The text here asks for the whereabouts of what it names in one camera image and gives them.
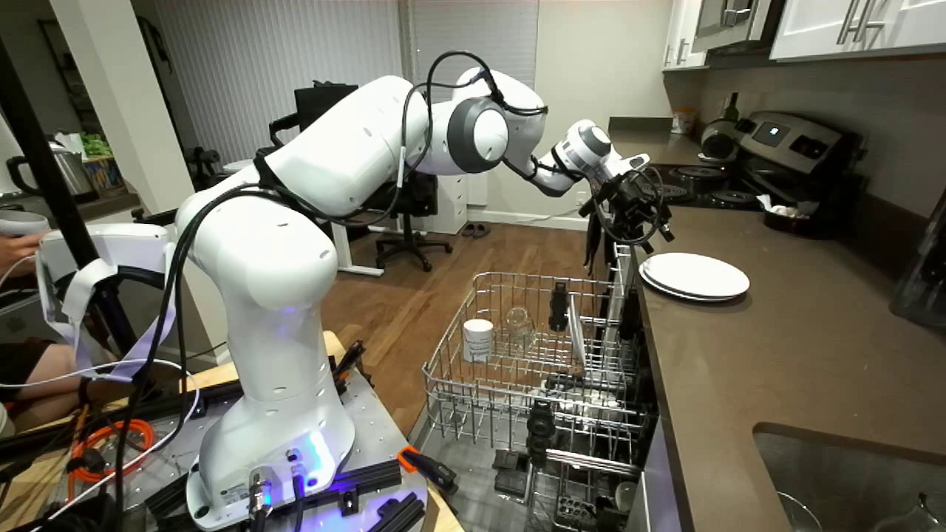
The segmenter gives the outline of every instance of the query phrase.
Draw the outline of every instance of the countertop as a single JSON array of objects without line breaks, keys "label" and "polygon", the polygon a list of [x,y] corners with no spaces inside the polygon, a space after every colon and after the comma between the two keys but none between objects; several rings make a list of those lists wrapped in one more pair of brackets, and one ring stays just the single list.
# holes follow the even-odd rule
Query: countertop
[{"label": "countertop", "polygon": [[697,159],[701,146],[670,134],[670,118],[611,118],[608,136],[619,153],[650,153],[663,167],[707,167]]},{"label": "countertop", "polygon": [[764,424],[946,453],[946,337],[889,314],[889,282],[840,242],[761,212],[675,209],[663,251],[721,257],[752,277],[732,304],[641,291],[664,421],[697,532],[789,529],[755,447]]}]

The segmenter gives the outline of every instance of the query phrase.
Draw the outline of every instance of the white plate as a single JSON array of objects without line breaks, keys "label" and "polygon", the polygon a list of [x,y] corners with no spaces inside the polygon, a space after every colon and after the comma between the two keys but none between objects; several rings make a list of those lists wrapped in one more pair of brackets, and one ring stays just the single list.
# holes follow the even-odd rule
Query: white plate
[{"label": "white plate", "polygon": [[675,300],[685,300],[685,303],[731,303],[731,300],[707,300],[707,297],[691,297],[691,292],[679,292],[679,291],[663,288],[647,276],[647,263],[641,263],[639,276],[641,276],[641,282],[647,288],[654,288],[657,292],[675,297]]},{"label": "white plate", "polygon": [[738,300],[749,292],[749,277],[743,270],[707,255],[657,255],[645,261],[641,270],[660,288],[696,300]]}]

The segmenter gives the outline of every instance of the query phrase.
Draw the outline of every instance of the wooden floor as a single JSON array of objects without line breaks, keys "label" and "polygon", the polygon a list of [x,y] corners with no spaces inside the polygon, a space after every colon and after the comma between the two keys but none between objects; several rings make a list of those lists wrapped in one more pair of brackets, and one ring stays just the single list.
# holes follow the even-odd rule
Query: wooden floor
[{"label": "wooden floor", "polygon": [[[432,357],[477,272],[586,276],[583,232],[490,226],[483,240],[438,236],[452,255],[429,249],[432,272],[393,257],[382,277],[341,276],[322,304],[322,326],[348,345],[367,344],[367,373],[395,427],[409,434],[422,412],[421,365]],[[372,263],[372,236],[351,242],[354,263]]]}]

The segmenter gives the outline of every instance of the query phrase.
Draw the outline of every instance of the cup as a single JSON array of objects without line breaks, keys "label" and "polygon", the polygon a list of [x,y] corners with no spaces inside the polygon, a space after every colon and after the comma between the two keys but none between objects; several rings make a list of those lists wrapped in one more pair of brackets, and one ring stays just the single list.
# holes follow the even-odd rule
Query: cup
[{"label": "cup", "polygon": [[466,319],[463,323],[463,357],[487,360],[495,356],[495,323],[490,319]]}]

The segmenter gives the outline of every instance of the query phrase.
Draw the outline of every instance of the kitchen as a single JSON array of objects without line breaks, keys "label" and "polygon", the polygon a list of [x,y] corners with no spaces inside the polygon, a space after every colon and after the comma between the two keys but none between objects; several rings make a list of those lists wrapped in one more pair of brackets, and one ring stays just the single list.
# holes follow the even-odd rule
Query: kitchen
[{"label": "kitchen", "polygon": [[[883,220],[889,223],[889,229],[873,229],[867,226],[861,235],[861,242],[854,240],[854,249],[863,249],[867,257],[873,263],[879,263],[882,270],[886,270],[889,276],[900,276],[914,249],[917,249],[917,235],[911,232],[922,232],[926,220],[932,215],[932,209],[936,206],[941,195],[944,195],[944,153],[936,146],[936,134],[946,125],[946,105],[936,97],[936,88],[944,85],[946,76],[946,63],[941,57],[883,57],[883,60],[830,60],[830,63],[777,63],[777,65],[719,65],[719,68],[688,68],[688,71],[678,71],[678,68],[663,68],[663,63],[667,57],[678,53],[664,53],[664,28],[670,28],[670,8],[663,3],[599,3],[598,8],[586,8],[577,3],[542,3],[542,22],[539,22],[539,35],[568,35],[568,40],[539,40],[539,57],[536,57],[536,85],[539,91],[549,102],[549,107],[555,110],[554,122],[546,125],[546,130],[564,130],[564,125],[571,125],[579,115],[592,115],[599,125],[608,125],[611,115],[619,118],[670,118],[675,110],[691,112],[701,122],[713,122],[725,112],[731,91],[738,91],[738,112],[749,115],[755,110],[792,110],[792,112],[805,112],[812,118],[821,118],[827,125],[846,127],[846,130],[858,130],[867,140],[867,156],[858,167],[867,177],[868,177],[868,195],[883,202],[879,205],[882,212],[886,212]],[[608,63],[589,63],[586,53],[592,50],[611,50],[619,48],[622,53],[605,53]],[[583,84],[599,84],[604,88],[592,105],[583,102],[583,96],[589,91]],[[635,146],[635,122],[630,122],[630,134],[626,134],[630,146],[623,149],[623,153],[632,153]],[[511,177],[490,177],[490,187],[486,192],[487,199],[469,206],[469,215],[483,215],[487,223],[528,223],[539,215],[554,215],[558,226],[568,226],[568,215],[561,212],[561,205],[536,199],[531,192],[526,192],[526,187],[520,187]],[[919,434],[917,428],[911,428],[911,421],[934,421],[934,405],[936,405],[936,387],[934,378],[944,376],[944,360],[936,360],[934,356],[944,356],[944,341],[934,337],[922,337],[919,332],[914,332],[914,326],[894,319],[897,326],[889,326],[886,316],[886,300],[889,300],[889,282],[883,282],[883,276],[874,276],[873,270],[854,266],[854,272],[840,270],[836,263],[848,263],[851,257],[843,251],[830,251],[833,261],[824,261],[817,249],[821,249],[818,242],[806,242],[806,240],[783,240],[777,236],[777,249],[774,261],[777,266],[772,266],[772,272],[764,272],[764,261],[755,257],[755,251],[738,249],[738,242],[725,242],[721,251],[713,240],[719,240],[719,235],[728,235],[731,240],[766,240],[764,226],[752,226],[746,229],[743,223],[731,223],[732,215],[721,212],[721,220],[703,220],[703,212],[678,212],[675,220],[675,232],[679,235],[679,242],[685,246],[707,246],[703,251],[716,251],[716,255],[732,255],[731,261],[746,266],[752,272],[755,292],[752,303],[761,303],[764,297],[768,300],[787,300],[783,292],[777,292],[772,285],[766,285],[766,277],[777,277],[777,276],[792,276],[792,270],[787,270],[787,263],[792,261],[792,255],[812,255],[811,261],[824,270],[821,276],[812,276],[811,282],[798,282],[802,288],[811,288],[811,300],[817,300],[818,292],[824,292],[821,285],[830,285],[833,277],[854,277],[851,285],[858,285],[858,277],[863,285],[879,285],[882,291],[868,291],[868,300],[863,300],[861,291],[867,288],[846,288],[854,291],[854,303],[851,304],[863,304],[873,308],[868,323],[874,334],[889,332],[894,341],[905,341],[900,348],[911,345],[911,351],[919,351],[917,357],[922,357],[929,365],[929,373],[917,371],[907,373],[900,368],[900,360],[894,360],[889,371],[897,376],[901,376],[905,381],[922,376],[917,381],[917,402],[907,402],[905,412],[914,412],[911,418],[901,413],[889,413],[883,412],[883,421],[900,421],[901,427],[907,427],[905,433],[911,433],[914,443],[922,449],[946,449],[944,434]],[[654,328],[670,328],[670,332],[685,332],[696,326],[696,337],[679,334],[678,341],[663,337],[660,344],[670,344],[670,345],[657,345],[657,351],[675,351],[684,348],[696,341],[707,341],[703,328],[719,326],[716,316],[709,316],[709,311],[697,311],[697,308],[679,308],[679,304],[664,304],[660,297],[647,297],[650,304],[650,319],[657,323]],[[795,314],[812,314],[812,308],[806,308],[802,300],[787,300],[781,311],[768,311],[766,316],[772,319],[789,319]],[[811,332],[802,323],[795,323],[792,328],[777,328],[777,334],[764,337],[764,341],[752,341],[752,337],[738,337],[732,332],[731,341],[749,344],[755,348],[768,348],[772,344],[781,344],[781,334],[787,337],[818,337],[821,332]],[[684,373],[691,381],[691,402],[697,402],[697,396],[713,396],[719,390],[719,385],[725,381],[713,381],[707,378],[707,373],[721,373],[713,368],[697,368],[691,373]],[[735,387],[731,394],[725,394],[725,402],[707,402],[709,409],[731,409],[732,402],[743,402],[746,396],[738,396]],[[719,427],[709,424],[709,418],[703,418],[703,424],[691,424],[688,433],[691,441],[701,441],[707,433],[719,433]],[[731,459],[721,465],[746,465],[746,461],[758,461],[752,447],[731,447],[731,455],[713,455],[713,459]],[[752,465],[755,483],[766,483],[766,477],[761,477],[761,465]],[[697,471],[691,477],[719,477],[725,478],[728,472],[721,471]],[[731,505],[725,505],[725,499],[716,499],[716,493],[725,486],[701,486],[701,493],[688,493],[688,520],[696,529],[777,529],[777,523],[766,520],[774,514],[777,499],[774,496],[764,496],[764,493],[743,493],[743,492],[755,492],[758,486],[735,486],[732,489],[732,499],[735,509],[749,509],[758,505],[764,509],[764,514],[755,514],[749,520],[738,520],[746,514],[732,512]]]}]

